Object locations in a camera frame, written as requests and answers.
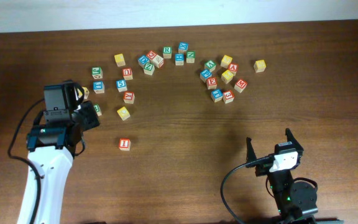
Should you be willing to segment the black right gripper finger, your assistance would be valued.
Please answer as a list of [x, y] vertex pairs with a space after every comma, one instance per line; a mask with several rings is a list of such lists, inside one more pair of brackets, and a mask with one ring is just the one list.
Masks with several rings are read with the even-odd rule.
[[250, 137], [246, 137], [246, 147], [247, 147], [246, 163], [248, 164], [251, 164], [257, 160], [251, 141], [252, 139]]
[[287, 141], [293, 144], [293, 147], [296, 149], [297, 152], [303, 152], [303, 147], [301, 144], [295, 139], [294, 135], [292, 134], [289, 128], [285, 129], [285, 135], [287, 137]]

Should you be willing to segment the red 6 I block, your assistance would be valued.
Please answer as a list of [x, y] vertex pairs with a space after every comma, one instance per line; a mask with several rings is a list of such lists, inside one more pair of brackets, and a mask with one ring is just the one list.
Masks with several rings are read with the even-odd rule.
[[125, 139], [125, 138], [121, 138], [119, 140], [119, 149], [122, 151], [129, 151], [131, 148], [131, 140], [130, 139]]

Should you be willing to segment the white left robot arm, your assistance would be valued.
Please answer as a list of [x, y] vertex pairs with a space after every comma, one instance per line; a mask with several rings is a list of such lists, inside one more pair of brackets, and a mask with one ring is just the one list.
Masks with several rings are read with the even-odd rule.
[[83, 133], [99, 126], [91, 101], [71, 114], [71, 122], [40, 124], [43, 111], [27, 135], [27, 182], [18, 223], [60, 223], [63, 194], [74, 158], [86, 149]]

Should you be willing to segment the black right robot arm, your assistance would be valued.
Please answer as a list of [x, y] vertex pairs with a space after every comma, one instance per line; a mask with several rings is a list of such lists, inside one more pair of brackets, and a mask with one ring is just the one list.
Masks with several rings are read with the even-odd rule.
[[318, 213], [315, 181], [304, 177], [293, 178], [291, 171], [300, 165], [304, 149], [295, 139], [290, 129], [285, 130], [287, 140], [275, 145], [274, 153], [257, 158], [251, 143], [246, 139], [246, 167], [254, 168], [257, 177], [266, 176], [267, 187], [272, 189], [280, 216], [274, 223], [344, 223], [343, 220], [328, 218], [315, 219]]

